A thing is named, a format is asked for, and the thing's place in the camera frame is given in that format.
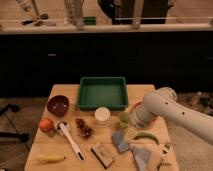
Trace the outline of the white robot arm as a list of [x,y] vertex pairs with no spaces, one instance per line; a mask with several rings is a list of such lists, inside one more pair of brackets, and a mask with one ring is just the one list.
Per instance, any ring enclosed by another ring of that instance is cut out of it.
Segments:
[[130,113],[132,125],[143,128],[157,116],[161,116],[213,145],[213,117],[189,109],[176,100],[177,94],[170,87],[162,87],[145,94],[142,103]]

